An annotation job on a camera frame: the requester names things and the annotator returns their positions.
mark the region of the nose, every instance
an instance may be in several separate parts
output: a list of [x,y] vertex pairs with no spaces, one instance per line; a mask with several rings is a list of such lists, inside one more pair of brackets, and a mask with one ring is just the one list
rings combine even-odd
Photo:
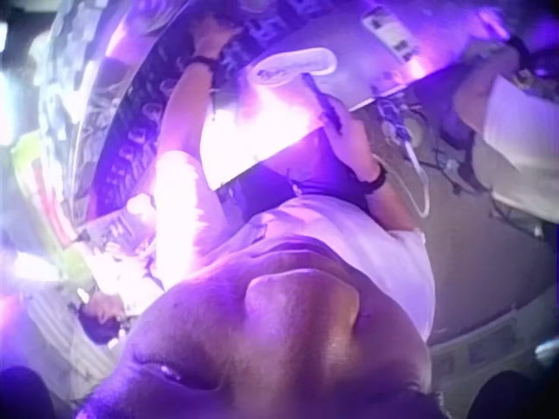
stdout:
[[344,374],[359,312],[357,291],[323,271],[254,279],[245,295],[245,379],[251,400],[285,401],[320,392]]

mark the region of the bracelet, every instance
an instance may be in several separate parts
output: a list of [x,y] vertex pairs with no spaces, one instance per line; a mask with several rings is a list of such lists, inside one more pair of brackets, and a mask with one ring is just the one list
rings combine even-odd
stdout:
[[371,195],[378,191],[388,180],[388,171],[386,170],[386,167],[381,163],[378,163],[378,165],[381,168],[381,173],[378,177],[373,182],[361,182],[362,191],[365,195]]
[[210,69],[210,71],[213,74],[216,74],[217,69],[219,68],[219,62],[216,59],[207,58],[207,57],[204,57],[202,55],[196,55],[196,56],[190,58],[187,61],[186,65],[188,66],[188,65],[191,65],[191,64],[194,64],[194,63],[207,65],[208,68]]
[[520,70],[532,71],[532,55],[530,54],[526,44],[524,44],[524,41],[513,35],[507,41],[507,45],[514,48],[518,52],[518,55],[520,55]]

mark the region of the cord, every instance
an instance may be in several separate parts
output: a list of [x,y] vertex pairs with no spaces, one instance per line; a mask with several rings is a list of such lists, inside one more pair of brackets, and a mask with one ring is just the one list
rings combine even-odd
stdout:
[[416,201],[415,197],[413,196],[410,189],[405,184],[405,181],[402,178],[402,176],[398,174],[398,172],[394,169],[394,167],[392,165],[390,165],[388,162],[386,162],[384,159],[382,159],[380,156],[375,155],[375,154],[373,154],[373,156],[390,171],[391,175],[394,175],[394,177],[396,177],[396,179],[398,180],[400,185],[402,185],[402,188],[404,188],[407,196],[410,198],[411,205],[413,205],[414,210],[419,214],[419,216],[421,216],[421,218],[427,218],[429,216],[429,214],[431,213],[431,196],[429,194],[429,176],[427,176],[427,173],[425,172],[425,170],[419,164],[418,158],[416,157],[415,152],[413,151],[413,148],[411,147],[411,144],[409,142],[406,142],[406,151],[408,153],[410,153],[408,148],[411,149],[411,155],[413,156],[413,157],[411,157],[411,155],[410,155],[410,160],[411,160],[411,163],[413,164],[413,168],[415,169],[416,173],[418,174],[419,180],[421,181],[421,183],[423,185],[423,192],[424,192],[424,208],[423,208],[423,210],[421,210],[419,208],[418,202]]

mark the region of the white shirt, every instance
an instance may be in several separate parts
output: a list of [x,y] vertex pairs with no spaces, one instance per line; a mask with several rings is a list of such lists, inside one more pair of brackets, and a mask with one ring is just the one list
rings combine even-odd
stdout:
[[314,237],[365,273],[409,315],[424,340],[435,312],[434,279],[419,232],[381,228],[356,206],[330,196],[302,196],[255,216],[224,242],[227,226],[200,164],[169,152],[157,164],[157,264],[165,289],[213,258],[254,240],[298,234]]
[[495,198],[558,223],[559,104],[499,76],[487,103],[483,141],[511,164],[507,173],[492,176]]
[[41,354],[30,359],[30,367],[60,399],[75,402],[111,374],[118,352],[87,338],[70,303],[79,303],[78,294],[61,284],[33,292],[26,305],[43,342]]

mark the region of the hand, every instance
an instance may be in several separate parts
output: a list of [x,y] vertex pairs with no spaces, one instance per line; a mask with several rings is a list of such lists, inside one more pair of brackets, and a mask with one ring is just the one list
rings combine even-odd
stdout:
[[338,99],[331,97],[329,101],[342,123],[342,133],[338,134],[332,122],[325,115],[321,116],[330,146],[336,157],[349,166],[360,181],[373,182],[380,175],[381,169],[373,157],[363,122],[354,119]]
[[89,302],[84,305],[83,311],[85,314],[97,318],[101,324],[106,323],[109,319],[122,320],[126,317],[121,298],[103,292],[96,292],[92,295]]
[[220,22],[213,16],[203,17],[194,23],[191,30],[196,55],[217,59],[224,46],[242,30],[243,28]]

